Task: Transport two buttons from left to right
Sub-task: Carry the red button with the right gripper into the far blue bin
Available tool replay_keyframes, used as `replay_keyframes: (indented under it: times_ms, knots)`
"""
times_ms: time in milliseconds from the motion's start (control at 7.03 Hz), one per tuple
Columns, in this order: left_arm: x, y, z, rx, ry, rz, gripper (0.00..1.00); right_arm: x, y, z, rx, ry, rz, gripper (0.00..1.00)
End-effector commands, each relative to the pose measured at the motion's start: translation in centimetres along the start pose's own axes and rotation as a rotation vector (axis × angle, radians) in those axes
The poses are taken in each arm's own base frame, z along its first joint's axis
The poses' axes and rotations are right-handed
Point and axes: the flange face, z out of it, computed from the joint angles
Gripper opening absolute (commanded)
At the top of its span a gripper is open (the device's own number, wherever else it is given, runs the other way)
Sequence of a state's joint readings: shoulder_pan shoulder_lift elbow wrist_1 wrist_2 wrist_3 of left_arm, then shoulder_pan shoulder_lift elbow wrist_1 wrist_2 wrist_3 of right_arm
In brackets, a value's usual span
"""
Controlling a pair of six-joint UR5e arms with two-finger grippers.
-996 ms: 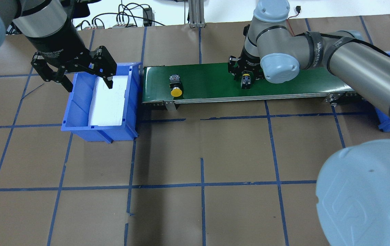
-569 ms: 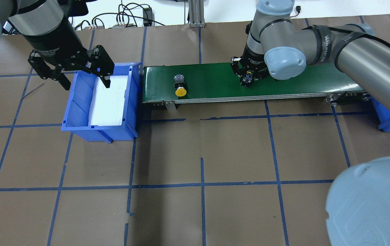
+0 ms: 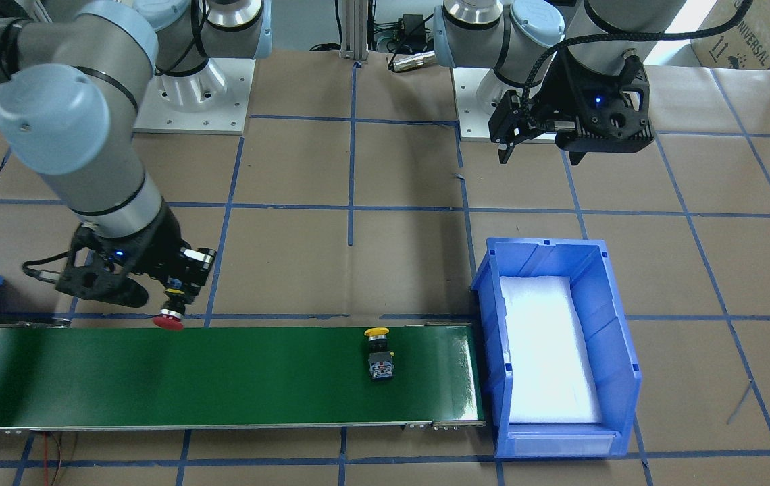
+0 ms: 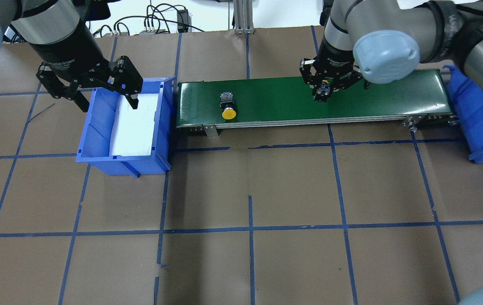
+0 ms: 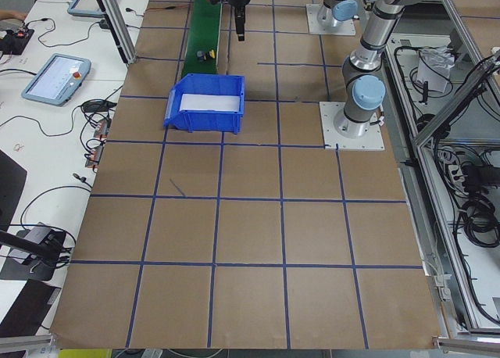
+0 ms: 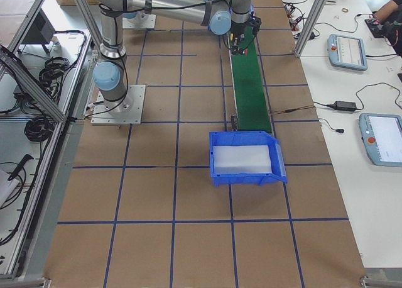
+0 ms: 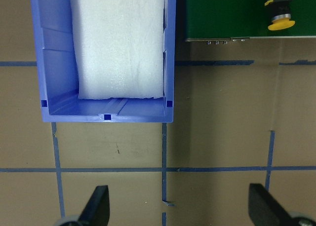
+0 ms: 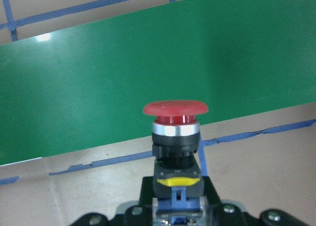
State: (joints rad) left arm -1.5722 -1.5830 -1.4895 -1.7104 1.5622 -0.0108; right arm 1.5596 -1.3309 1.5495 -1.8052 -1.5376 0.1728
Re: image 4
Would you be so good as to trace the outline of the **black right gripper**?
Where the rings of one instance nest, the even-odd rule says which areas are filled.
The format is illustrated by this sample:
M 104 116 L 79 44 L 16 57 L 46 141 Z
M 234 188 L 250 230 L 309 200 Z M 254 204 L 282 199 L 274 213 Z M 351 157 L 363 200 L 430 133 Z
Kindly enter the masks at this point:
M 341 50 L 322 42 L 315 58 L 302 58 L 300 61 L 302 79 L 313 86 L 313 99 L 322 102 L 321 83 L 325 84 L 325 101 L 334 89 L 348 89 L 362 80 L 362 74 L 355 69 L 355 59 L 351 50 Z

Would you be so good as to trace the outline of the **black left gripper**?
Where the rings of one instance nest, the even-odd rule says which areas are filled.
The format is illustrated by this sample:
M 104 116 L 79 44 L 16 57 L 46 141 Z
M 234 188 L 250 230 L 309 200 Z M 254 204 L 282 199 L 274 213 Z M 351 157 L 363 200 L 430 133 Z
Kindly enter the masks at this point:
M 84 21 L 79 20 L 73 32 L 64 39 L 50 44 L 30 44 L 42 61 L 57 78 L 47 80 L 47 92 L 54 99 L 74 102 L 84 113 L 89 110 L 89 100 L 79 91 L 76 83 L 64 85 L 59 79 L 79 81 L 81 87 L 102 87 L 124 96 L 133 110 L 138 108 L 138 94 L 142 91 L 143 78 L 129 57 L 123 55 L 109 62 Z

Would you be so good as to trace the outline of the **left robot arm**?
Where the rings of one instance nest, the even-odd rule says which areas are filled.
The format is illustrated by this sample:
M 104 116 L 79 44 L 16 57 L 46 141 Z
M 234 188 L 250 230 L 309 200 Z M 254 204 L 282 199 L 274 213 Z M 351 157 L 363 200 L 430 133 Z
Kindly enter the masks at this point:
M 123 95 L 133 109 L 143 78 L 127 56 L 107 60 L 87 21 L 108 19 L 108 0 L 0 0 L 0 47 L 13 27 L 42 58 L 36 77 L 55 99 L 90 103 L 80 89 L 104 88 Z

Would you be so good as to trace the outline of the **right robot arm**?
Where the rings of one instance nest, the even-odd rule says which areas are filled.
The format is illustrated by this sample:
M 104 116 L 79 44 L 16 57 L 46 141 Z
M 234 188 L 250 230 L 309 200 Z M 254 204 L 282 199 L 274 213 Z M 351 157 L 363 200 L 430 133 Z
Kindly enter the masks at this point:
M 317 102 L 361 79 L 387 84 L 443 60 L 483 91 L 483 0 L 428 0 L 412 8 L 396 0 L 325 0 L 319 22 L 319 50 L 300 63 Z

